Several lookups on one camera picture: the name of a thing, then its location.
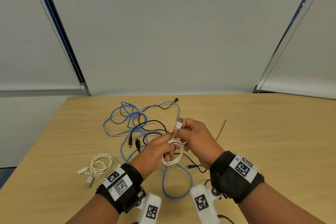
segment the screw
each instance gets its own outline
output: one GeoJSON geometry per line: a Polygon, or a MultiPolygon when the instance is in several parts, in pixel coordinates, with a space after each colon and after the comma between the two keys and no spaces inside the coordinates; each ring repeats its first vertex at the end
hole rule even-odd
{"type": "Polygon", "coordinates": [[[219,196],[219,194],[220,194],[220,192],[216,188],[212,188],[211,192],[215,197],[219,196]]]}

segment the floor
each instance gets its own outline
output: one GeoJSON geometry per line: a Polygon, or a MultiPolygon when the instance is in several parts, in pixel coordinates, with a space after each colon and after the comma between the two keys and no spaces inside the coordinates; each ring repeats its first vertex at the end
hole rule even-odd
{"type": "Polygon", "coordinates": [[[0,169],[0,189],[8,180],[8,178],[12,175],[15,168],[7,168],[7,169],[0,169]]]}

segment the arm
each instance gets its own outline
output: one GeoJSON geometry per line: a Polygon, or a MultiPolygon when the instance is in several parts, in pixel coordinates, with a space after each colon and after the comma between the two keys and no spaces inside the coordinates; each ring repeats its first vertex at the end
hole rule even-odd
{"type": "MultiPolygon", "coordinates": [[[[129,163],[141,174],[143,180],[158,167],[162,155],[170,161],[175,146],[169,144],[172,134],[164,134],[154,138],[129,163]]],[[[117,210],[101,195],[95,195],[82,209],[80,209],[66,224],[116,224],[119,218],[117,210]]]]}
{"type": "MultiPolygon", "coordinates": [[[[174,128],[173,134],[187,142],[184,150],[191,150],[207,169],[224,153],[202,122],[183,119],[182,128],[174,128]]],[[[324,224],[266,183],[259,184],[238,206],[249,224],[324,224]]]]}

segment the person's left hand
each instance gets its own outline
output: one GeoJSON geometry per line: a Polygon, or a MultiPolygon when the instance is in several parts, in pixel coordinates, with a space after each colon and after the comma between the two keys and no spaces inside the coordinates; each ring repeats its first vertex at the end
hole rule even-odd
{"type": "Polygon", "coordinates": [[[166,161],[170,161],[175,151],[175,145],[168,143],[173,138],[171,133],[163,134],[149,142],[141,152],[129,163],[135,167],[145,180],[160,164],[162,155],[166,153],[166,161]]]}

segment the person's right hand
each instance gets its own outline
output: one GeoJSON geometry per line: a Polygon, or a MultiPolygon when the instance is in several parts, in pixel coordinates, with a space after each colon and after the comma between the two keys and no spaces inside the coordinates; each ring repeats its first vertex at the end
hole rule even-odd
{"type": "Polygon", "coordinates": [[[183,119],[182,127],[174,127],[173,135],[186,142],[184,150],[189,149],[199,159],[201,165],[209,169],[216,159],[224,152],[223,148],[215,141],[204,123],[183,119]]]}

